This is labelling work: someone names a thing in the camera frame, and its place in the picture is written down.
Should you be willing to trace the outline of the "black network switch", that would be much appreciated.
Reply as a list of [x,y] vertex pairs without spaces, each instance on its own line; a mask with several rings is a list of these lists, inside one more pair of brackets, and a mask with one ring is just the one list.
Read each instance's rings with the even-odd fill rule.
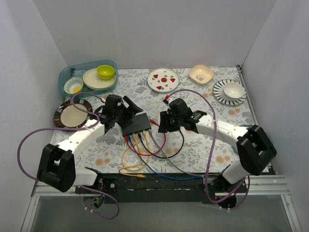
[[150,120],[146,113],[135,115],[125,126],[121,126],[122,135],[130,136],[151,129]]

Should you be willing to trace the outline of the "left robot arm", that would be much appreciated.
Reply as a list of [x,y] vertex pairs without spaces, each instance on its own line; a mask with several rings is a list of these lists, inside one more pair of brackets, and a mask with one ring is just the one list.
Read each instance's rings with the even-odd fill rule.
[[89,113],[83,127],[74,128],[66,140],[43,148],[37,179],[61,192],[77,186],[86,186],[92,193],[100,192],[103,182],[98,178],[98,171],[77,168],[75,159],[115,124],[124,127],[142,111],[128,96],[110,94],[102,106]]

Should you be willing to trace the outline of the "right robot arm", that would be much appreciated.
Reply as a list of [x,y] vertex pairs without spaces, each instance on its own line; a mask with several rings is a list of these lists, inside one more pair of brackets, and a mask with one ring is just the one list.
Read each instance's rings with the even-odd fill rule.
[[164,99],[163,102],[169,108],[160,113],[159,133],[174,132],[183,127],[212,136],[237,150],[239,161],[228,165],[212,182],[224,192],[231,191],[248,175],[260,175],[277,154],[271,140],[258,125],[247,128],[216,121],[203,111],[193,112],[180,98],[171,102]]

